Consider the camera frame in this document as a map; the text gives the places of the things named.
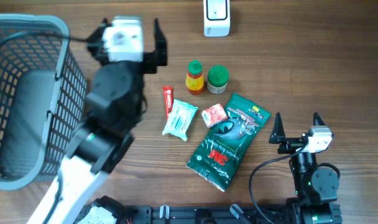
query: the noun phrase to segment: green snack bag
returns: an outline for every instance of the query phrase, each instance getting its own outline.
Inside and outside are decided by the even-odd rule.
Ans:
[[[223,192],[251,141],[270,117],[269,112],[236,93],[225,111],[229,118],[211,128],[187,164]]]

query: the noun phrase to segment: green bottle cap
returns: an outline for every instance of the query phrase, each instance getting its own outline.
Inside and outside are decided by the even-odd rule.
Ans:
[[[199,61],[193,60],[193,61],[190,62],[189,67],[188,67],[188,71],[192,75],[199,75],[202,70],[203,70],[203,66],[201,65],[201,63]]]
[[[221,87],[228,83],[229,71],[222,65],[214,66],[208,72],[208,82],[215,87]]]

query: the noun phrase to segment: red and white package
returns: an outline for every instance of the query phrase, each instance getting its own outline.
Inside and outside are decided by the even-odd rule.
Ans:
[[[204,122],[206,123],[207,128],[210,128],[221,121],[228,119],[226,112],[222,105],[218,103],[208,109],[205,109],[201,112]]]
[[[174,103],[174,97],[172,95],[172,86],[163,86],[164,103],[165,103],[165,119],[168,120],[168,116],[172,111],[172,105]]]

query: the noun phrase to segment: label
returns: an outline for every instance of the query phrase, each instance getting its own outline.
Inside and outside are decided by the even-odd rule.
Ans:
[[[256,112],[259,112],[259,108],[256,106],[253,106],[252,109],[254,109]]]
[[[172,95],[172,86],[163,86],[164,103],[165,103],[165,119],[168,120],[168,116],[172,111],[172,103],[174,101]]]
[[[218,93],[222,93],[223,91],[225,91],[226,85],[227,84],[225,84],[221,87],[215,87],[215,86],[211,85],[210,83],[207,83],[207,89],[212,93],[218,94]]]
[[[201,115],[203,116],[203,120],[206,123],[207,126],[211,124],[211,116],[207,111],[202,111]]]
[[[175,130],[185,133],[188,129],[187,118],[187,111],[185,111],[185,109],[182,108],[182,106],[179,106],[177,110],[177,118],[172,123],[172,126],[175,128]]]
[[[211,150],[210,154],[208,155],[210,159],[214,159],[215,162],[217,162],[221,166],[225,166],[225,162],[227,162],[229,159],[224,154],[218,152],[217,150],[213,149]]]
[[[201,75],[199,78],[190,78],[189,75],[187,75],[187,87],[190,90],[200,90],[204,86],[204,78],[203,75]]]

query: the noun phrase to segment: wooden table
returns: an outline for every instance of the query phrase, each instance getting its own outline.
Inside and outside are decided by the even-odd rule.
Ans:
[[[281,112],[287,136],[307,131],[317,111],[335,138],[318,162],[341,170],[338,203],[345,223],[378,223],[378,3],[353,1],[232,1],[229,37],[203,35],[203,8],[198,2],[62,4],[3,6],[0,13],[53,14],[76,37],[88,36],[103,17],[143,17],[146,50],[154,48],[152,21],[168,39],[168,66],[147,75],[149,110],[133,130],[136,140],[93,199],[108,195],[126,205],[251,204],[249,174],[277,157],[268,144],[274,116],[251,144],[236,178],[222,193],[185,164],[208,129],[197,114],[189,140],[162,136],[165,125],[162,86],[174,86],[176,99],[203,110],[226,104],[233,92]],[[83,44],[71,48],[89,79],[98,69]],[[230,71],[223,94],[191,96],[185,74],[191,60],[205,73],[213,65]],[[254,190],[260,203],[283,203],[294,197],[288,161],[262,169]],[[33,183],[13,192],[0,191],[0,223],[25,223],[49,183]]]

